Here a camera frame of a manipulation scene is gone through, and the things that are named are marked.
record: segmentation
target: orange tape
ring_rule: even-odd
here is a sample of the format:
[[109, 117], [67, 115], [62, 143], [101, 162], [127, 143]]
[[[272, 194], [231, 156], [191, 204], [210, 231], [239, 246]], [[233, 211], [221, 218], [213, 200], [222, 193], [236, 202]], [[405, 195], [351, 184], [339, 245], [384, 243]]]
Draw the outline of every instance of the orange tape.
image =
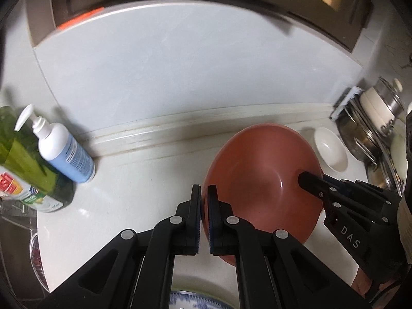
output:
[[83, 20], [86, 20], [87, 18], [93, 16], [94, 14], [97, 14], [97, 13], [101, 12], [103, 9], [104, 9], [104, 7], [100, 7], [100, 8], [96, 8], [92, 11], [88, 11], [87, 13], [76, 16], [75, 18], [72, 18], [71, 20], [69, 20], [69, 21], [67, 21], [63, 24], [60, 24], [57, 28], [59, 30], [64, 30], [64, 29], [66, 29], [68, 27], [71, 27], [71, 26], [73, 26], [73, 25], [75, 25], [75, 24], [77, 24], [77, 23], [79, 23]]

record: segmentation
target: green bottle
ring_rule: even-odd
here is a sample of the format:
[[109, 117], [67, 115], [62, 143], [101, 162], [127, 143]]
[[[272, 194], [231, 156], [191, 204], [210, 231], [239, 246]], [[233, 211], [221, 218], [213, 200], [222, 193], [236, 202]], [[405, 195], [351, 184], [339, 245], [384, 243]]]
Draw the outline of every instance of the green bottle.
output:
[[70, 204], [73, 182], [45, 161], [28, 123], [16, 132], [11, 107], [0, 108], [0, 191], [42, 212]]

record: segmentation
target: white pump bottle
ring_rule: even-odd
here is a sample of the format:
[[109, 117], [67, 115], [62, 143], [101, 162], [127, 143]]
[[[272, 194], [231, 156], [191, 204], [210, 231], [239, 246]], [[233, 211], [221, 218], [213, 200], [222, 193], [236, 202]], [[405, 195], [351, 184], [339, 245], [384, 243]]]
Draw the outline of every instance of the white pump bottle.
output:
[[34, 106], [28, 105], [17, 119], [15, 131], [19, 131], [29, 118], [33, 121], [33, 132], [39, 138], [40, 155], [45, 160], [75, 182], [92, 180], [96, 170], [92, 158], [63, 124], [50, 124], [44, 117], [37, 117]]

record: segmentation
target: backsplash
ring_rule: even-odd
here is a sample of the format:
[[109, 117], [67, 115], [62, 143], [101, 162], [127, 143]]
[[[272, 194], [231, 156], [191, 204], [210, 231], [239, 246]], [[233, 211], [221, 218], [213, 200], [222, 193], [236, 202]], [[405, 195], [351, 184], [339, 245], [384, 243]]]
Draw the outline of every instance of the backsplash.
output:
[[403, 85], [400, 98], [405, 104], [405, 109], [412, 101], [412, 65], [405, 67], [409, 63], [410, 55], [412, 35], [399, 14], [393, 10], [392, 18], [376, 46], [373, 59], [363, 70], [362, 77], [371, 85], [376, 82], [378, 76], [383, 76], [390, 82], [393, 78], [398, 78]]
[[0, 104], [33, 103], [77, 135], [213, 108], [334, 103], [382, 73], [374, 63], [393, 11], [374, 5], [351, 54], [293, 21], [176, 0], [106, 9], [33, 49], [22, 0], [7, 25]]

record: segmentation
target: red bowl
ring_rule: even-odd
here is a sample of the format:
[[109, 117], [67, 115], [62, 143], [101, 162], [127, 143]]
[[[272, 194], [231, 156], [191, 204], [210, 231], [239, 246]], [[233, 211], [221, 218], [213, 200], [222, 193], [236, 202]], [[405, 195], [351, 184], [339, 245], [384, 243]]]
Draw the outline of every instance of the red bowl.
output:
[[[312, 233], [322, 201], [299, 187], [298, 175], [308, 171], [322, 177], [309, 143], [296, 131], [279, 124], [248, 127], [218, 152], [202, 189], [203, 228], [209, 235], [207, 187], [215, 184], [220, 201], [256, 229], [285, 229], [301, 243]], [[222, 256], [235, 265], [233, 256]]]

